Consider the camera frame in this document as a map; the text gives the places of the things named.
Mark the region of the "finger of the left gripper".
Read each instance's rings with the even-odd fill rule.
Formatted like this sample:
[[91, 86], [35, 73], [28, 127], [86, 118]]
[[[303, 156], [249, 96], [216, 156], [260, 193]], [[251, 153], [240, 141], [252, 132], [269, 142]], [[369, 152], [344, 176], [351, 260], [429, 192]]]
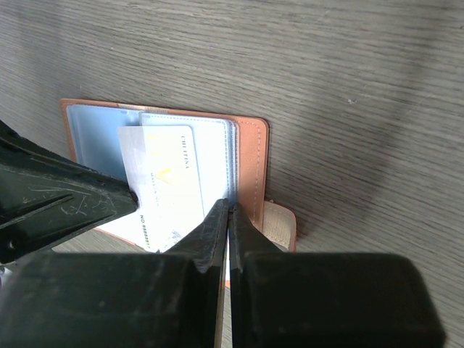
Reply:
[[1, 124], [1, 263], [135, 212], [128, 184], [79, 165]]

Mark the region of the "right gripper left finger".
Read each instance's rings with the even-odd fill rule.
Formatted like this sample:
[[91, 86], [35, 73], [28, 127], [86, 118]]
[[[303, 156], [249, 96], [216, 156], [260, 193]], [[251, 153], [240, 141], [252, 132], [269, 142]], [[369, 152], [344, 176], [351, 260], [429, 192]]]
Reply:
[[160, 347], [218, 347], [223, 321], [228, 200], [162, 256]]

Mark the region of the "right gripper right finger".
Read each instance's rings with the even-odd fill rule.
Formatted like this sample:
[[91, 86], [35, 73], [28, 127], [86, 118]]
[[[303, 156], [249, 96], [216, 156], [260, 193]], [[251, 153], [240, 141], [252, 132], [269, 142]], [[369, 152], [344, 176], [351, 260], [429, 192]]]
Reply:
[[286, 253], [236, 204], [230, 210], [231, 320], [234, 347], [284, 347]]

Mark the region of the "tan leather card holder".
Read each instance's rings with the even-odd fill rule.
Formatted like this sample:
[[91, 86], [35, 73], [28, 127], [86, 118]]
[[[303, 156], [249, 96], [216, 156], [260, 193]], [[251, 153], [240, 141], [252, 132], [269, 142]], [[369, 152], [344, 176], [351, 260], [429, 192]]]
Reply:
[[71, 159], [103, 174], [125, 179], [117, 129], [130, 125], [192, 121], [205, 132], [208, 121], [231, 121], [235, 127], [238, 201], [259, 231], [279, 247], [297, 248], [297, 220], [291, 211], [265, 201], [268, 123], [259, 117], [224, 115], [110, 101], [60, 99]]

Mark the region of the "silver VIP card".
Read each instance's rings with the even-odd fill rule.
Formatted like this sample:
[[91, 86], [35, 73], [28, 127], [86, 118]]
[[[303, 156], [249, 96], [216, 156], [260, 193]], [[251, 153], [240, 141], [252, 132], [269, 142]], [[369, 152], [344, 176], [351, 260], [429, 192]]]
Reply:
[[118, 138], [146, 248], [164, 252], [204, 218], [192, 129], [126, 126], [118, 129]]

